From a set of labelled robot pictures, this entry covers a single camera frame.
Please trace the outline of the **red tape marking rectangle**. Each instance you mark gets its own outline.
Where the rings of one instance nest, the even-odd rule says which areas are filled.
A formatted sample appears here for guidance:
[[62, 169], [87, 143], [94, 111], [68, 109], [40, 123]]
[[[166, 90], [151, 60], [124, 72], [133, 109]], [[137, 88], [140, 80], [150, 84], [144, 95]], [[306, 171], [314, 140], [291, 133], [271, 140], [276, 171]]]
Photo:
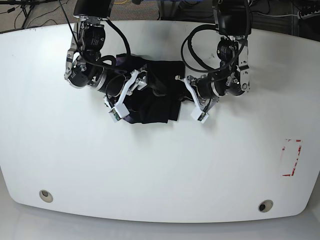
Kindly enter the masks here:
[[292, 177], [295, 173], [303, 141], [286, 139], [281, 150], [279, 171], [282, 177]]

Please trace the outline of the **right table grommet hole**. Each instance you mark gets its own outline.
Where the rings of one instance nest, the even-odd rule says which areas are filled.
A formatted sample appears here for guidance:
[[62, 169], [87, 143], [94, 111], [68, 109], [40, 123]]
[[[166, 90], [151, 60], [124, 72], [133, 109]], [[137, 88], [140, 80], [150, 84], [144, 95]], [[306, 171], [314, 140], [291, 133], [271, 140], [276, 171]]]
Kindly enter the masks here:
[[267, 213], [272, 209], [273, 205], [274, 203], [272, 200], [270, 199], [264, 200], [259, 204], [258, 211], [261, 213]]

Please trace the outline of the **white power strip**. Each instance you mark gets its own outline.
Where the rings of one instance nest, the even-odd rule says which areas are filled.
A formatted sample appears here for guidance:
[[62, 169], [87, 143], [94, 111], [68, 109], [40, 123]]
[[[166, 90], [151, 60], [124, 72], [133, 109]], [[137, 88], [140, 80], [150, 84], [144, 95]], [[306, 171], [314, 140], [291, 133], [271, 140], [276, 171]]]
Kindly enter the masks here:
[[320, 15], [320, 6], [314, 5], [314, 6], [307, 6], [302, 8], [298, 14], [297, 17], [300, 20], [306, 20], [312, 17], [318, 17]]

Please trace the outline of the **black tripod stand legs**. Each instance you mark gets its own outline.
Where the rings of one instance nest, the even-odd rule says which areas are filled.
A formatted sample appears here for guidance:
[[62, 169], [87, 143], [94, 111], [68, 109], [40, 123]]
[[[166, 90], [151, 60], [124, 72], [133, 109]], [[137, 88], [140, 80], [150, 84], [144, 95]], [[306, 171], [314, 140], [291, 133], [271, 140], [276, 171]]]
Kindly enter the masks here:
[[[30, 18], [32, 11], [36, 6], [44, 5], [48, 3], [57, 2], [56, 0], [1, 0], [1, 6], [11, 6], [11, 8], [6, 11], [1, 12], [1, 15], [11, 14], [16, 9], [20, 9], [20, 12], [17, 14], [13, 21], [13, 29], [1, 31], [1, 34], [24, 30], [26, 28], [26, 23]], [[23, 15], [24, 19], [20, 27], [17, 27], [17, 20], [20, 15]]]

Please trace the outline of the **table grommet hole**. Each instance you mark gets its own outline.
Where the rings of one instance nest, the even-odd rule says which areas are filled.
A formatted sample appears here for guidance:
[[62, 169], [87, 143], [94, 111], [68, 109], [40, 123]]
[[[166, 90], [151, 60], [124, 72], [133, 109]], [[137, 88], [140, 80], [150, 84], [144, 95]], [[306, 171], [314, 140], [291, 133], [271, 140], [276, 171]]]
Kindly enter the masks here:
[[259, 204], [258, 211], [261, 213], [267, 213], [272, 209], [273, 205], [274, 203], [272, 200], [270, 199], [264, 200]]
[[39, 191], [39, 197], [46, 203], [52, 203], [53, 202], [53, 196], [46, 190], [40, 190]]

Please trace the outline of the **left table grommet hole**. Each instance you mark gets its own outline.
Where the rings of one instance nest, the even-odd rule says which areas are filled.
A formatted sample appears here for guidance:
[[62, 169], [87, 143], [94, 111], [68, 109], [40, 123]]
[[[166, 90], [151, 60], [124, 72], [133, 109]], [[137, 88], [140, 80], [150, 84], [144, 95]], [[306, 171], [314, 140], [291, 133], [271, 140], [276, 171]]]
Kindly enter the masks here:
[[53, 196], [46, 190], [40, 190], [39, 191], [39, 197], [46, 203], [52, 203], [53, 202]]

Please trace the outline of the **black t-shirt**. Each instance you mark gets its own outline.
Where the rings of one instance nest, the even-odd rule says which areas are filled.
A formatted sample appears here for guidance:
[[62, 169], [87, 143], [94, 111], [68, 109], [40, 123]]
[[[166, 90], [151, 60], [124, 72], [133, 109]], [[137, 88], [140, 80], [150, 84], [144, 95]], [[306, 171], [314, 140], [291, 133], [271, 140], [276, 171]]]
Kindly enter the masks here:
[[130, 124], [168, 123], [177, 121], [181, 102], [185, 100], [185, 84], [176, 76], [185, 76], [182, 61], [154, 61], [140, 56], [116, 55], [116, 65], [128, 73], [142, 67], [147, 71], [147, 86], [135, 89], [123, 101], [129, 111], [124, 120]]

